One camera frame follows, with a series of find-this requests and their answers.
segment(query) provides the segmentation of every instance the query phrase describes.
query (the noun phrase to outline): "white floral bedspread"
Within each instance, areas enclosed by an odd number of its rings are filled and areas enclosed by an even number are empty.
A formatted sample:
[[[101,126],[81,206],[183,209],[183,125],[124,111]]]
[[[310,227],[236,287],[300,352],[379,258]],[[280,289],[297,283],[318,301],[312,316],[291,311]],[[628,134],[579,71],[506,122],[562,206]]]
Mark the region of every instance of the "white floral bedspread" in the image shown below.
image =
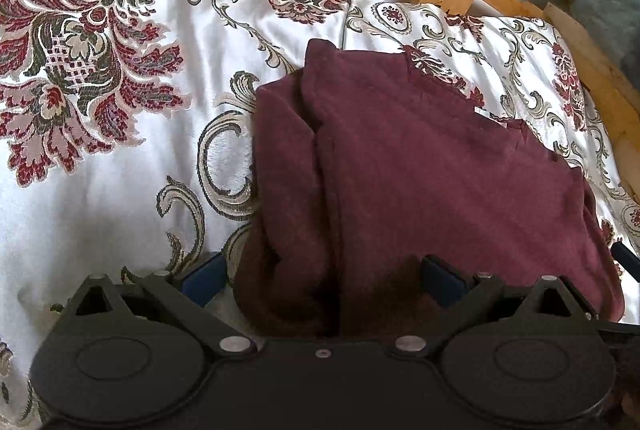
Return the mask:
[[[0,428],[40,425],[29,366],[90,273],[176,273],[222,251],[230,288],[210,309],[250,330],[231,286],[258,200],[254,90],[302,66],[311,38],[409,50],[478,106],[525,119],[583,169],[606,238],[637,247],[640,207],[542,21],[379,0],[0,0]],[[638,323],[638,284],[621,280]]]

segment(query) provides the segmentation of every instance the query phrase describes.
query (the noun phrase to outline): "fabric fold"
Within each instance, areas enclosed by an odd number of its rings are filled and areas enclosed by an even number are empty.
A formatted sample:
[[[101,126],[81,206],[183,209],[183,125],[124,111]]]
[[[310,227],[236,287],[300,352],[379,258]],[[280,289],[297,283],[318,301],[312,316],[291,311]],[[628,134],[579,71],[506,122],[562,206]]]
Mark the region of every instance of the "fabric fold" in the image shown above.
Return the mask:
[[[422,257],[509,285],[566,275],[604,318],[620,281],[579,169],[523,121],[493,121],[405,54],[312,40],[257,90],[262,209],[236,299],[266,334],[393,336],[438,307]]]

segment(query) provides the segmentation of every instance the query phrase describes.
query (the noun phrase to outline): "folded clothing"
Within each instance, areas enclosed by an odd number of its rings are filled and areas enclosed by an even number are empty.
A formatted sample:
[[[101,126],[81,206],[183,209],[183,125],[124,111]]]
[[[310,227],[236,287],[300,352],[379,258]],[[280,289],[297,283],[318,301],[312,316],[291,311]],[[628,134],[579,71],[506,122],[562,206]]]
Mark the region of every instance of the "folded clothing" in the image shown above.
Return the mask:
[[[261,208],[234,292],[259,330],[411,333],[438,311],[420,286],[428,254],[513,286],[566,275],[601,317],[622,316],[591,188],[524,121],[476,113],[405,54],[323,40],[256,96]]]

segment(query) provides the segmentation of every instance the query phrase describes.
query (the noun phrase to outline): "maroon sweater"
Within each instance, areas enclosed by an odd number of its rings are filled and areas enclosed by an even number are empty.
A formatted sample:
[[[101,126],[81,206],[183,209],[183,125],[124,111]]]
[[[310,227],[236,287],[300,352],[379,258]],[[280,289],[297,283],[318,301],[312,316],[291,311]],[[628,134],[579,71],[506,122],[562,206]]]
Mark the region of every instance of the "maroon sweater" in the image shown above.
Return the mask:
[[[483,117],[405,54],[323,40],[256,95],[262,206],[234,291],[259,330],[410,333],[438,310],[420,290],[428,254],[513,286],[567,275],[603,318],[622,316],[589,185],[523,121]]]

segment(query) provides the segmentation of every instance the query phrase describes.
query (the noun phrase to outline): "circular pad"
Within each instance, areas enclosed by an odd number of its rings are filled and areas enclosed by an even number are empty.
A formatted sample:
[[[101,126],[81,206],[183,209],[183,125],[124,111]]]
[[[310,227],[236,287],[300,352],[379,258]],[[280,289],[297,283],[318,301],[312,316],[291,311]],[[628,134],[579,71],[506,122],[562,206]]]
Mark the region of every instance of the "circular pad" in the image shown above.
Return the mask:
[[[483,412],[556,424],[597,409],[613,387],[616,366],[587,323],[532,314],[459,334],[443,351],[442,371]]]
[[[184,399],[205,366],[200,344],[156,321],[105,323],[86,317],[55,331],[31,367],[38,396],[54,412],[89,424],[123,424],[165,412]]]

